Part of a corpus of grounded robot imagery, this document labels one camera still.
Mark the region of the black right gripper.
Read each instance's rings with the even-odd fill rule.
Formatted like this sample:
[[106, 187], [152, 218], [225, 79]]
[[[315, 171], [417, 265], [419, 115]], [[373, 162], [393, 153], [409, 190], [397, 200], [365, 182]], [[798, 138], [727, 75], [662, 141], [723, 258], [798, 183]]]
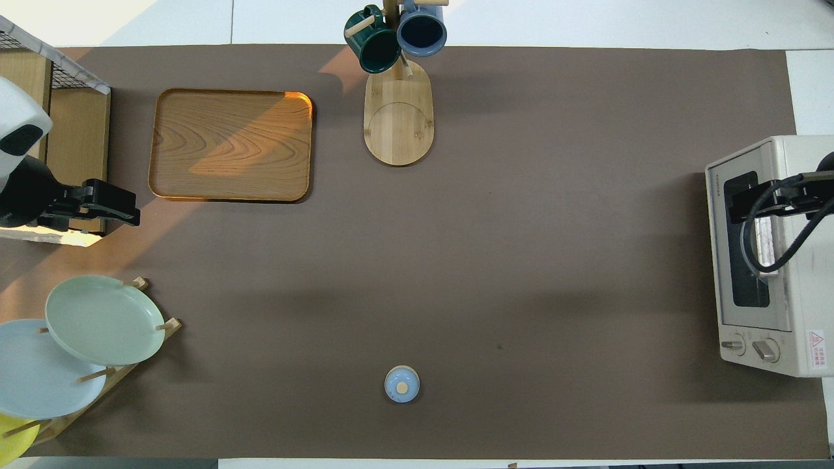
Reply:
[[833, 197], [832, 171], [833, 152], [829, 152], [813, 173], [798, 173], [744, 189], [730, 196], [728, 220], [739, 225], [751, 218], [806, 214], [809, 211], [807, 195], [816, 200], [813, 211], [821, 211]]

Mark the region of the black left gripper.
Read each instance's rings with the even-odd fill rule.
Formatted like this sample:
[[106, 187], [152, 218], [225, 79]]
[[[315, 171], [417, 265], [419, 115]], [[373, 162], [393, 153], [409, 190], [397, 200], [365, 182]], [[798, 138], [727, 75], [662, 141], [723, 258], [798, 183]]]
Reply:
[[118, 221], [134, 227], [141, 223], [140, 208], [135, 208], [135, 193], [101, 179], [87, 179], [81, 191], [81, 204], [86, 207], [72, 206], [66, 202], [66, 193], [75, 187], [59, 183], [46, 164], [29, 155], [24, 155], [3, 181], [3, 228], [29, 225], [44, 217], [45, 212], [50, 219], [46, 225], [54, 229], [69, 228], [71, 220]]

